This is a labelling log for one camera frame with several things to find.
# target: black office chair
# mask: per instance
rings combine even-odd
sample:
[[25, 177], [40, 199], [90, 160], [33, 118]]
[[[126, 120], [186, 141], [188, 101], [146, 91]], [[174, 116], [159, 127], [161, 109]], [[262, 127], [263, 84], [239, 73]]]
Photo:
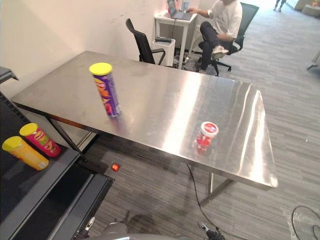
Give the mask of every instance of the black office chair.
[[[236, 39], [233, 41], [233, 43], [230, 45], [230, 48], [228, 49], [229, 52], [226, 55], [231, 55], [236, 52], [239, 52], [243, 46], [244, 46], [244, 39], [245, 39], [245, 32], [247, 28], [249, 27], [249, 24], [251, 23], [252, 19], [256, 15], [257, 11], [259, 10], [258, 6], [254, 6], [251, 4], [243, 3], [241, 2], [242, 5], [242, 19], [240, 23], [240, 28], [238, 35]], [[204, 42], [199, 43], [199, 47], [202, 49]], [[214, 67], [216, 71], [216, 76], [219, 76], [219, 70], [218, 70], [218, 65], [228, 67], [228, 72], [231, 71], [231, 65], [225, 64], [218, 59], [214, 58], [214, 55], [211, 56], [211, 62], [210, 64]]]
[[140, 62], [145, 62], [145, 63], [149, 63], [149, 64], [156, 64], [153, 54], [162, 53], [162, 56], [161, 56], [160, 61], [158, 63], [158, 65], [160, 65], [166, 55], [165, 50], [163, 48], [151, 50], [150, 45], [148, 43], [147, 36], [144, 33], [135, 30], [130, 18], [128, 18], [125, 21], [125, 24], [126, 24], [126, 27], [130, 30], [130, 32], [133, 33], [133, 35], [134, 35], [134, 38], [135, 38], [135, 41], [136, 41], [136, 44], [138, 46], [139, 53], [140, 53], [140, 55], [139, 55]]

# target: chair backrest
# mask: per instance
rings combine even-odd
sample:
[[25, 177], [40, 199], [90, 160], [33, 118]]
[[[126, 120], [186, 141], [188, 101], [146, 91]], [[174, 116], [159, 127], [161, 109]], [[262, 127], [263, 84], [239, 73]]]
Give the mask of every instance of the chair backrest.
[[147, 36], [144, 33], [135, 30], [130, 18], [125, 21], [125, 25], [134, 35], [140, 53], [140, 61], [155, 64]]
[[238, 32], [238, 37], [244, 36], [249, 24], [251, 23], [252, 19], [258, 12], [259, 7], [247, 3], [241, 2], [242, 5], [242, 19], [240, 23], [240, 28]]

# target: black pants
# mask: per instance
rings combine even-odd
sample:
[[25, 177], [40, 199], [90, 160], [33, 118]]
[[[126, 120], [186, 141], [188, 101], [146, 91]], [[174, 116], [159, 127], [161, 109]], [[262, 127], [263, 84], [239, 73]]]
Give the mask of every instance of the black pants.
[[[280, 2], [280, 0], [276, 0], [275, 6], [274, 6], [275, 9], [277, 8], [279, 2]], [[282, 8], [282, 6], [284, 5], [285, 2], [286, 2], [286, 0], [281, 1], [280, 9]]]
[[230, 48], [230, 42], [228, 41], [221, 41], [218, 36], [216, 30], [212, 27], [212, 25], [208, 21], [204, 21], [200, 26], [200, 32], [202, 33], [202, 37], [204, 42], [201, 43], [202, 49], [202, 62], [201, 62], [201, 69], [206, 70], [210, 61], [211, 61], [211, 54], [213, 49], [221, 45], [225, 49]]

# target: purple pringles can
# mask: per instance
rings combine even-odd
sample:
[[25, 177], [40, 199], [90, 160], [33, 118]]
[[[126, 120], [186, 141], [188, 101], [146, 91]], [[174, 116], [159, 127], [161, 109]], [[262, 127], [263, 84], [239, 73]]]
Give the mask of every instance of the purple pringles can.
[[118, 116], [121, 111], [117, 99], [114, 78], [112, 76], [112, 69], [111, 64], [106, 62], [97, 62], [89, 67], [106, 113], [111, 117], [115, 117]]

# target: power cord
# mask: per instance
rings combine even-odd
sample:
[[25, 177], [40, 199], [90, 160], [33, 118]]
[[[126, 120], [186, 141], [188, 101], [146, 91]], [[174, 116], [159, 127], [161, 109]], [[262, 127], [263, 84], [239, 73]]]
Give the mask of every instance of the power cord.
[[[319, 220], [320, 220], [320, 216], [319, 216], [319, 214], [317, 214], [315, 211], [313, 211], [310, 207], [307, 207], [307, 206], [299, 205], [299, 206], [296, 206], [296, 207], [294, 208], [294, 210], [293, 210], [292, 213], [291, 213], [291, 224], [292, 224], [292, 228], [293, 228], [293, 231], [294, 231], [295, 236], [298, 238], [298, 240], [302, 240], [302, 239], [298, 236], [297, 231], [296, 231], [296, 227], [295, 227], [295, 224], [294, 224], [294, 215], [295, 215], [296, 210], [299, 209], [299, 208], [308, 209], [308, 210], [311, 211], [313, 214], [315, 214], [316, 217], [317, 217]], [[320, 226], [318, 226], [318, 225], [313, 225], [313, 226], [312, 226], [313, 236], [314, 236], [314, 238], [315, 238], [316, 240], [319, 240], [319, 238], [317, 238], [317, 236], [316, 236], [315, 228], [320, 229]]]
[[195, 181], [194, 175], [193, 175], [193, 173], [192, 173], [192, 171], [191, 171], [191, 168], [190, 168], [190, 166], [189, 166], [188, 164], [187, 164], [187, 167], [188, 167], [188, 169], [189, 169], [189, 171], [190, 171], [190, 174], [191, 174], [191, 177], [192, 177], [196, 201], [197, 201], [198, 206], [199, 206], [199, 208], [200, 208], [200, 211], [201, 211], [201, 213], [203, 214], [203, 216], [205, 217], [205, 219], [206, 219], [211, 225], [213, 225], [217, 230], [218, 230], [218, 229], [221, 230], [224, 234], [227, 234], [227, 235], [229, 235], [229, 236], [231, 236], [231, 237], [234, 237], [234, 238], [237, 238], [237, 239], [241, 239], [241, 240], [249, 240], [249, 239], [247, 239], [247, 238], [243, 238], [243, 237], [234, 235], [234, 234], [232, 234], [232, 233], [229, 233], [229, 232], [227, 232], [227, 231], [225, 231], [225, 230], [222, 230], [221, 228], [219, 228], [217, 225], [215, 225], [215, 224], [207, 217], [207, 215], [206, 215], [206, 214], [204, 213], [204, 211], [202, 210], [201, 204], [200, 204], [200, 202], [199, 202], [198, 193], [197, 193], [197, 187], [196, 187], [196, 181]]
[[[196, 197], [196, 201], [197, 201], [197, 203], [198, 203], [198, 206], [199, 206], [199, 208], [200, 208], [201, 213], [203, 214], [203, 216], [205, 217], [205, 219], [206, 219], [211, 225], [213, 225], [214, 227], [216, 227], [217, 230], [220, 229], [217, 225], [215, 225], [215, 224], [207, 217], [207, 215], [206, 215], [206, 214], [204, 213], [204, 211], [202, 210], [202, 207], [201, 207], [201, 204], [200, 204], [199, 198], [198, 198], [197, 187], [196, 187], [196, 182], [195, 182], [194, 175], [193, 175], [193, 173], [192, 173], [192, 171], [191, 171], [191, 168], [190, 168], [190, 166], [189, 166], [188, 164], [187, 164], [187, 167], [188, 167], [188, 169], [189, 169], [189, 171], [190, 171], [190, 174], [191, 174], [191, 177], [192, 177], [192, 181], [193, 181], [193, 185], [194, 185], [194, 191], [195, 191], [195, 197]], [[291, 224], [292, 224], [292, 228], [293, 228], [294, 234], [295, 234], [295, 236], [297, 237], [297, 239], [298, 239], [298, 240], [302, 240], [302, 239], [298, 236], [297, 231], [296, 231], [296, 228], [295, 228], [295, 224], [294, 224], [294, 214], [295, 214], [296, 210], [299, 209], [299, 208], [308, 209], [308, 210], [311, 211], [313, 214], [315, 214], [319, 220], [320, 220], [320, 216], [319, 216], [319, 214], [317, 214], [315, 211], [313, 211], [311, 208], [309, 208], [309, 207], [307, 207], [307, 206], [299, 205], [299, 206], [295, 207], [295, 209], [294, 209], [294, 210], [292, 211], [292, 213], [291, 213]], [[314, 236], [314, 238], [315, 238], [316, 240], [319, 240], [319, 238], [316, 236], [315, 228], [318, 228], [318, 229], [320, 230], [320, 226], [318, 226], [318, 225], [313, 225], [313, 226], [312, 226], [313, 236]], [[241, 239], [241, 240], [249, 240], [249, 239], [247, 239], [247, 238], [243, 238], [243, 237], [240, 237], [240, 236], [231, 234], [231, 233], [229, 233], [229, 232], [227, 232], [227, 231], [224, 231], [224, 230], [222, 230], [222, 229], [220, 229], [220, 230], [221, 230], [223, 233], [225, 233], [225, 234], [227, 234], [227, 235], [229, 235], [229, 236], [231, 236], [231, 237], [234, 237], [234, 238], [237, 238], [237, 239]]]

